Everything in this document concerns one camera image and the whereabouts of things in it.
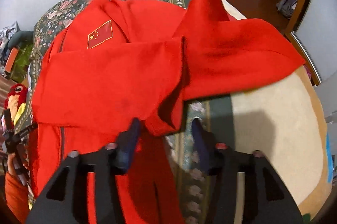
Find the person's arm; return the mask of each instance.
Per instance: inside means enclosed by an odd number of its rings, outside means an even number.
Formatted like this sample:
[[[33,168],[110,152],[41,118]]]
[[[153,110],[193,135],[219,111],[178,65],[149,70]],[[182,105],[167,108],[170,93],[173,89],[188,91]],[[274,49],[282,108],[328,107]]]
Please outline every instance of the person's arm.
[[[14,156],[15,154],[10,154],[7,160],[8,172],[5,176],[5,195],[7,206],[15,217],[24,224],[29,213],[28,187],[23,186],[16,175],[13,166]]]

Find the bed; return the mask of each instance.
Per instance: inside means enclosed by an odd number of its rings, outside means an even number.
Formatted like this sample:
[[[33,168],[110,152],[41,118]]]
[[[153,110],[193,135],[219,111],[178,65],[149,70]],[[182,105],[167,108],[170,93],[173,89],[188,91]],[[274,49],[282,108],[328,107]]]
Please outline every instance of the bed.
[[[92,0],[62,0],[41,17],[34,28],[27,106],[16,131],[31,124],[31,98],[42,58],[54,37]],[[159,0],[188,8],[190,0]],[[245,17],[227,1],[227,12]],[[263,150],[293,195],[305,222],[320,210],[331,192],[326,124],[321,104],[306,71],[300,67],[269,86],[186,103],[183,131],[167,136],[167,154],[176,178],[181,211],[187,224],[204,223],[213,181],[200,171],[193,145],[191,121],[200,117],[208,131],[225,132],[223,141],[236,150]],[[236,223],[241,223],[244,177],[238,175]]]

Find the floral bedspread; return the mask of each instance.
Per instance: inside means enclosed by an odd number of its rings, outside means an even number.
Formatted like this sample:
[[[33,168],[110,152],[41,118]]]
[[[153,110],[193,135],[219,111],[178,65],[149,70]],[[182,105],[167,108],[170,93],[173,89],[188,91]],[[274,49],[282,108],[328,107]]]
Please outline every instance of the floral bedspread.
[[[31,54],[31,85],[28,93],[27,107],[16,124],[16,131],[31,124],[31,98],[41,70],[42,58],[55,36],[68,27],[78,13],[92,0],[62,0],[41,17],[34,28],[34,47]],[[183,8],[190,0],[159,0],[166,1]],[[177,191],[180,197],[181,211],[187,224],[204,223],[211,196],[211,181],[200,171],[198,154],[195,151],[191,134],[191,122],[194,117],[203,120],[208,131],[211,130],[212,101],[193,101],[186,109],[186,124],[184,131],[166,137],[170,148],[171,167],[176,179]]]

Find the wooden floor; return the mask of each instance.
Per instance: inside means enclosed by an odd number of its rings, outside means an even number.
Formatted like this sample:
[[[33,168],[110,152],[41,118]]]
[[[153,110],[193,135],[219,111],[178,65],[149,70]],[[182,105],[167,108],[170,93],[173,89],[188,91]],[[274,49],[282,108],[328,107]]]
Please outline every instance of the wooden floor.
[[[226,0],[239,10],[246,18],[263,19],[284,34],[284,30],[289,22],[276,9],[279,0]]]

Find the jacket zipper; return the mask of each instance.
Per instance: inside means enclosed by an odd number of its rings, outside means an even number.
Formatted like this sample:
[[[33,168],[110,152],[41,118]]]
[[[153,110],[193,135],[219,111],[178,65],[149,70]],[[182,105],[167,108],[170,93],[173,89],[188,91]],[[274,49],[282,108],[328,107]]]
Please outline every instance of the jacket zipper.
[[[63,36],[63,39],[61,41],[61,45],[60,45],[60,49],[59,49],[59,53],[62,52],[62,49],[63,49],[63,43],[64,43],[64,39],[65,39],[65,35],[67,34],[68,32],[68,29],[66,30],[64,36]],[[60,163],[63,161],[64,159],[64,143],[65,143],[65,135],[64,135],[64,127],[60,127],[60,132],[61,132],[61,159],[60,159]]]

